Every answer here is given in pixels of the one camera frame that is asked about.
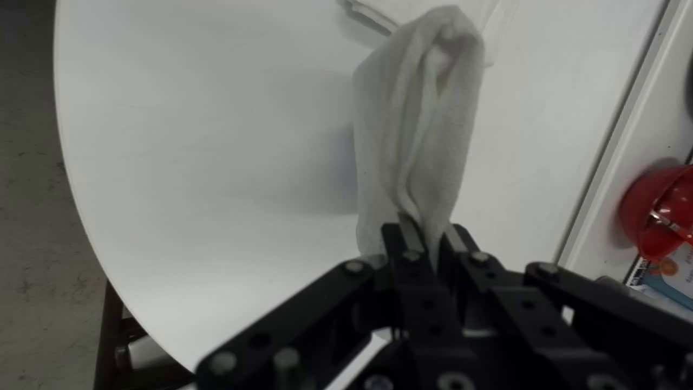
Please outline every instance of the white towel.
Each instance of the white towel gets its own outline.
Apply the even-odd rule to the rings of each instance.
[[[457,6],[399,28],[353,75],[357,240],[382,253],[380,226],[410,215],[437,258],[466,161],[484,43]]]
[[[484,37],[485,65],[495,62],[502,32],[518,0],[349,0],[354,12],[373,20],[389,31],[446,5],[458,6]]]

